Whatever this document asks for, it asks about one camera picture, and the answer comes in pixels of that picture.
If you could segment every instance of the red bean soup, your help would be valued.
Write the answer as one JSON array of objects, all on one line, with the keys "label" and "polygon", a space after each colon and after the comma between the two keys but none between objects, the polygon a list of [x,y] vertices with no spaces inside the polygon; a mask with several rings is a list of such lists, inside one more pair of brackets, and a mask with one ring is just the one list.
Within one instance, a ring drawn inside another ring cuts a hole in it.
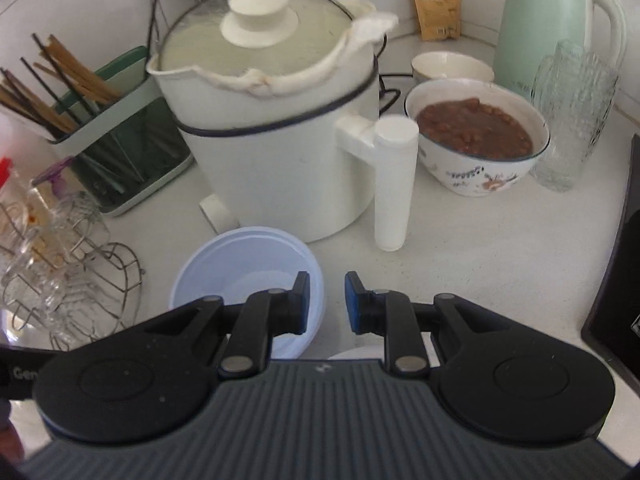
[{"label": "red bean soup", "polygon": [[449,148],[494,160],[533,153],[522,125],[498,107],[479,99],[445,101],[423,108],[416,119],[420,133]]}]

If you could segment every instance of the black rim band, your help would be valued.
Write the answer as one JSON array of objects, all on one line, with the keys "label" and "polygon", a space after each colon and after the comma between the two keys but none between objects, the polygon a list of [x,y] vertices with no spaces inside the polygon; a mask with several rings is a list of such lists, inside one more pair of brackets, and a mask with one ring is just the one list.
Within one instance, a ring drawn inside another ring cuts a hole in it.
[{"label": "black rim band", "polygon": [[174,121],[177,124],[178,128],[180,128],[185,133],[198,137],[239,137],[245,135],[263,134],[264,132],[270,132],[272,130],[286,128],[287,126],[293,126],[294,124],[303,123],[304,121],[309,121],[321,115],[333,112],[335,109],[340,108],[348,102],[353,101],[359,95],[363,94],[364,91],[369,88],[369,86],[371,86],[371,84],[377,78],[378,60],[374,58],[371,74],[369,74],[369,77],[367,77],[367,79],[355,90],[349,92],[346,95],[343,95],[335,101],[331,101],[328,104],[322,105],[319,108],[309,110],[308,112],[303,112],[299,115],[287,119],[275,121],[274,123],[258,124],[257,126],[248,126],[245,128],[228,128],[226,130],[201,130],[200,128],[193,128],[192,126],[187,126],[186,124],[181,123],[176,118],[175,114],[172,113],[172,115],[174,115]]}]

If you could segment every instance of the light blue bowl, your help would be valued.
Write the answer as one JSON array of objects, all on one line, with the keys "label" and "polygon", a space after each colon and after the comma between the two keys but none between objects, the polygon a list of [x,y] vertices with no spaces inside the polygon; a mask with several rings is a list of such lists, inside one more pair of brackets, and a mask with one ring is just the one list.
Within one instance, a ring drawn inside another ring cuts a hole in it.
[{"label": "light blue bowl", "polygon": [[324,316],[324,281],[309,248],[284,231],[245,227],[204,244],[187,261],[174,283],[169,308],[216,294],[225,304],[244,303],[254,292],[289,290],[301,270],[309,273],[311,297],[306,332],[273,340],[271,357],[295,359],[309,346]]}]

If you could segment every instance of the screw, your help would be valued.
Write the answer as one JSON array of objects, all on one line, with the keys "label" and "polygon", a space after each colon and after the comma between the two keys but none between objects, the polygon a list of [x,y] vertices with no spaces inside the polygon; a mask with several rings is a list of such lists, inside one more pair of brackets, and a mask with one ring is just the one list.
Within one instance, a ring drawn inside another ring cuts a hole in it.
[{"label": "screw", "polygon": [[245,372],[254,365],[251,358],[246,355],[232,355],[222,359],[220,367],[230,374]]},{"label": "screw", "polygon": [[396,368],[404,373],[419,372],[427,367],[427,361],[417,355],[403,355],[396,359]]}]

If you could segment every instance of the ribbed gray surface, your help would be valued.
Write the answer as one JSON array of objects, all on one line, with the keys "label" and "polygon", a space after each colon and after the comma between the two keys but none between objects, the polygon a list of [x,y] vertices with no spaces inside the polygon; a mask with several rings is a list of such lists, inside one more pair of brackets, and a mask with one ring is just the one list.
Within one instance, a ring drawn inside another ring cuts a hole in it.
[{"label": "ribbed gray surface", "polygon": [[556,449],[485,440],[452,423],[426,384],[395,380],[377,362],[330,367],[273,362],[257,378],[223,384],[170,436],[119,449],[56,441],[22,469],[33,480],[619,480],[626,472],[595,440]]}]

